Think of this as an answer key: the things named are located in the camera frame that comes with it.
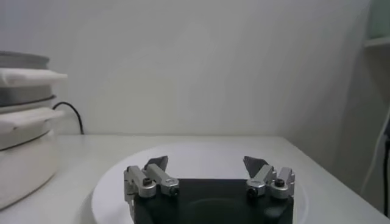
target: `white wall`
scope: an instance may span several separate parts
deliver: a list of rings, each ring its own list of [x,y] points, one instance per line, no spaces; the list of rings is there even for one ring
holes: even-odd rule
[[[0,48],[68,73],[88,133],[282,135],[329,167],[368,2],[4,0]]]

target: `screw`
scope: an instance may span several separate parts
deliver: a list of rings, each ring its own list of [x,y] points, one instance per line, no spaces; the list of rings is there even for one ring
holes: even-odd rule
[[[152,184],[152,180],[149,177],[147,177],[147,178],[142,180],[142,185],[143,186],[147,186],[147,185],[150,185],[150,184]]]
[[[180,190],[178,188],[172,188],[169,193],[171,193],[171,196],[178,196]]]
[[[275,187],[284,187],[285,186],[285,181],[282,179],[276,179],[275,180]]]
[[[257,190],[254,188],[249,188],[247,191],[247,196],[251,199],[257,198]]]

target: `white bowl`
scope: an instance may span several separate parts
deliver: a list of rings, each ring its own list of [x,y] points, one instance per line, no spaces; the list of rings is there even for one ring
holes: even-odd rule
[[[29,195],[57,171],[55,135],[0,151],[0,209]]]
[[[10,133],[1,134],[0,151],[33,141],[34,139],[47,134],[49,131],[50,124],[48,122],[42,122],[31,127],[20,128]]]

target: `white round plate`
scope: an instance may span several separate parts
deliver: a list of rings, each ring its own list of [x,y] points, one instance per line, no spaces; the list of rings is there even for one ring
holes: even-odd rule
[[[287,156],[271,149],[226,142],[192,142],[161,145],[134,154],[114,165],[98,182],[92,195],[92,212],[97,224],[132,224],[129,205],[124,201],[123,170],[143,167],[150,158],[168,156],[166,172],[176,178],[248,179],[243,158],[263,158],[277,170],[290,166]],[[305,223],[308,197],[296,172],[294,223]]]

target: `black cable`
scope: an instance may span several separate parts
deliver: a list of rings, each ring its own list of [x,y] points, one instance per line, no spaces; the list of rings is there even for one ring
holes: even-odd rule
[[[76,108],[75,108],[73,105],[71,105],[71,104],[68,103],[68,102],[64,102],[64,101],[63,101],[63,102],[59,102],[59,103],[55,104],[55,105],[53,106],[53,110],[57,109],[57,107],[60,106],[60,105],[62,105],[62,104],[65,104],[66,106],[69,106],[70,108],[72,108],[72,110],[74,111],[74,113],[75,113],[76,116],[77,116],[77,119],[79,120],[80,134],[84,135],[84,127],[83,127],[83,122],[82,122],[82,120],[81,120],[81,116],[80,116],[79,112],[76,110]]]
[[[383,159],[383,193],[385,195],[383,203],[383,214],[388,217],[389,213],[389,151],[390,151],[390,138],[387,138],[385,143],[385,158]]]

